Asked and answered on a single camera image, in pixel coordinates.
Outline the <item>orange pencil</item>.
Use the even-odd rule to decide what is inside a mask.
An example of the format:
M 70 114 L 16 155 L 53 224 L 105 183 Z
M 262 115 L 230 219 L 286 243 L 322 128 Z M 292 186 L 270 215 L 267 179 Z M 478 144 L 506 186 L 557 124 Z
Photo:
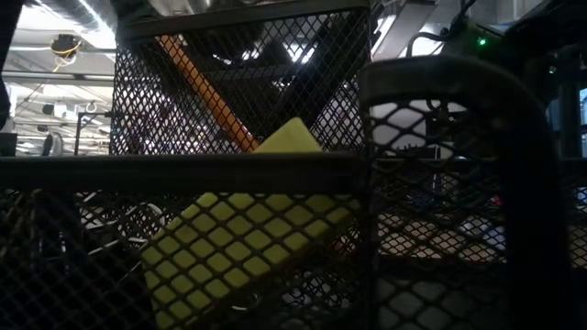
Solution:
M 257 139 L 244 124 L 233 114 L 232 110 L 205 76 L 199 72 L 195 64 L 184 52 L 174 36 L 156 37 L 157 42 L 171 57 L 175 67 L 180 71 L 187 83 L 205 102 L 216 123 L 223 129 L 230 140 L 242 151 L 251 152 L 259 146 Z

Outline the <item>black monitor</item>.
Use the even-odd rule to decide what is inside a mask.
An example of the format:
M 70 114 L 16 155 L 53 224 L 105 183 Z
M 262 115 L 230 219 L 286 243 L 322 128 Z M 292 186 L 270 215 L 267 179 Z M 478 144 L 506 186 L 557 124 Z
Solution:
M 17 134 L 0 132 L 0 157 L 15 157 Z

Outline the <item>black office chair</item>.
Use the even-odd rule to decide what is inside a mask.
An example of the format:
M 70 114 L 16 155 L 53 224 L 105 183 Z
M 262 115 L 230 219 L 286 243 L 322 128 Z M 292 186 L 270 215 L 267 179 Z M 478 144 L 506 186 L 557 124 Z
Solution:
M 49 133 L 44 142 L 41 155 L 44 157 L 60 157 L 63 154 L 63 139 L 60 133 Z

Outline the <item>black binder clip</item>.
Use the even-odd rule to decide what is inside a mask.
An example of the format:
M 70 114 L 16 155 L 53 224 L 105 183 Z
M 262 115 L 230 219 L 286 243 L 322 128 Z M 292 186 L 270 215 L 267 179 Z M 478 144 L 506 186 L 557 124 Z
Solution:
M 86 228 L 91 231 L 103 229 L 104 235 L 88 254 L 92 256 L 116 245 L 139 248 L 166 224 L 163 211 L 154 203 L 131 206 L 122 215 L 111 215 L 108 221 L 92 219 L 86 222 Z

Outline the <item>silver ribbed ventilation duct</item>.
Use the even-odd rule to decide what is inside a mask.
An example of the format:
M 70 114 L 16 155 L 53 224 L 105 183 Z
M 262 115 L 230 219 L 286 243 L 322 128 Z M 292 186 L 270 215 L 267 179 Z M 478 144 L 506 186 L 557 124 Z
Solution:
M 84 29 L 112 28 L 117 18 L 109 0 L 28 0 L 34 6 L 73 22 Z

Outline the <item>black aluminium rig frame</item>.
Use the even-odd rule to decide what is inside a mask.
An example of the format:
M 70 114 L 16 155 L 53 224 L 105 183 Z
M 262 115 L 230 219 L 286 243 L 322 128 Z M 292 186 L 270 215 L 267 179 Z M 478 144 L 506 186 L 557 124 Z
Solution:
M 559 53 L 559 60 L 560 151 L 563 158 L 580 158 L 579 51 L 575 48 L 564 49 Z

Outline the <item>black mesh desk organizer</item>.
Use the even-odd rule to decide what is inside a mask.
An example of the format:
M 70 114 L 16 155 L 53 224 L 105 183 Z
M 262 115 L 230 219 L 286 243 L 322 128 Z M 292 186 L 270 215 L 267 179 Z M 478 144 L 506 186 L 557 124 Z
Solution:
M 163 16 L 115 2 L 105 156 L 0 158 L 0 330 L 587 330 L 587 159 L 548 103 L 435 95 L 371 47 L 371 0 L 238 0 Z M 367 61 L 311 127 L 263 119 L 333 19 L 369 20 Z M 146 62 L 174 36 L 257 139 L 183 150 Z M 167 220 L 90 256 L 86 222 Z

